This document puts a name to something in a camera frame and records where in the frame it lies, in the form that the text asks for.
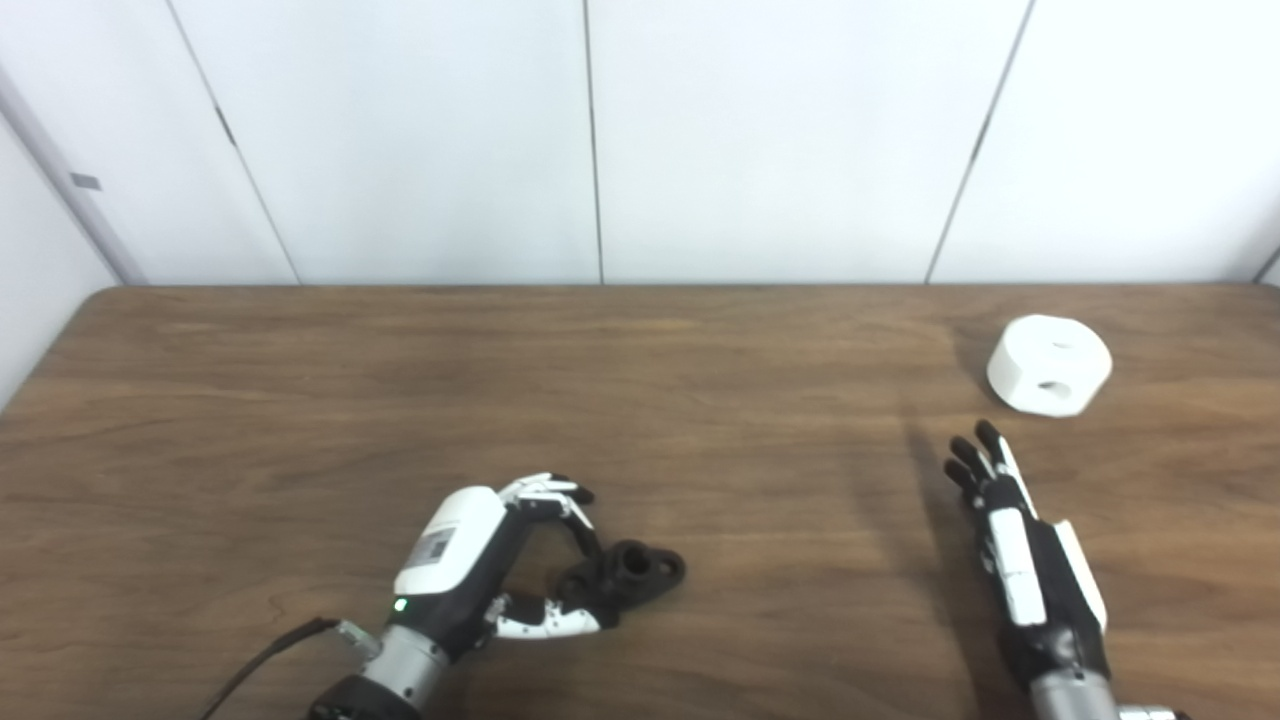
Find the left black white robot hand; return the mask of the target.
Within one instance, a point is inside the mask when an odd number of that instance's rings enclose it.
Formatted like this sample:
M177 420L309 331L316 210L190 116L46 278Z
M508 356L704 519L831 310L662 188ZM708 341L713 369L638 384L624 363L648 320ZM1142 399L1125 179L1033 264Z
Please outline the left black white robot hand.
M544 641L618 625L616 611L507 591L503 584L535 525L564 524L585 559L603 548L582 511L593 493L544 471L503 489L470 486L445 498L399 570L388 619L458 662L492 638Z

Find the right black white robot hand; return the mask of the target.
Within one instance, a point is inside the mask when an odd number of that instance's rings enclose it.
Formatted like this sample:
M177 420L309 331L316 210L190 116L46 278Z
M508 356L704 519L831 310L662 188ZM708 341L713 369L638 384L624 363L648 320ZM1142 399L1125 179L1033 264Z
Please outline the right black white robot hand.
M1066 521L1039 518L1005 434L980 419L955 436L943 464L960 489L1000 611L997 644L1015 683L1051 673L1111 678L1105 606Z

